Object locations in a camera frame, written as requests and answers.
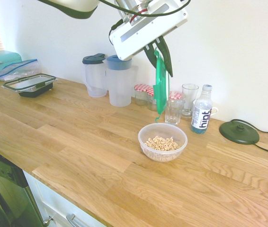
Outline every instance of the hint logo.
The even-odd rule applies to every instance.
[[[202,112],[201,115],[202,115],[202,120],[200,122],[200,126],[199,128],[201,129],[206,129],[208,124],[209,124],[209,120],[210,120],[210,116],[211,116],[211,111],[212,110],[209,110],[209,111],[205,111],[205,112]]]

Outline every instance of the dishwasher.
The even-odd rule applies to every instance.
[[[0,206],[13,227],[46,227],[25,175],[18,166],[0,155]]]

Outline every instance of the plastic bag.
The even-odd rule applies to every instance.
[[[0,71],[0,80],[9,81],[41,73],[37,59],[7,65]]]

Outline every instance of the drinking glass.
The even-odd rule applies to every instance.
[[[169,99],[165,109],[165,122],[178,125],[181,117],[181,110],[185,102],[185,96],[182,94],[180,99]]]
[[[184,84],[182,85],[182,93],[185,95],[185,102],[181,111],[181,116],[184,118],[192,117],[192,106],[196,99],[199,86],[196,84]]]

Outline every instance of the white mug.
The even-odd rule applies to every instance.
[[[196,102],[196,100],[194,100],[194,102],[193,102],[192,110],[194,110],[195,102]],[[217,114],[217,112],[218,112],[218,108],[217,107],[212,107],[212,111],[211,111],[211,115],[210,116],[212,117],[214,114]]]

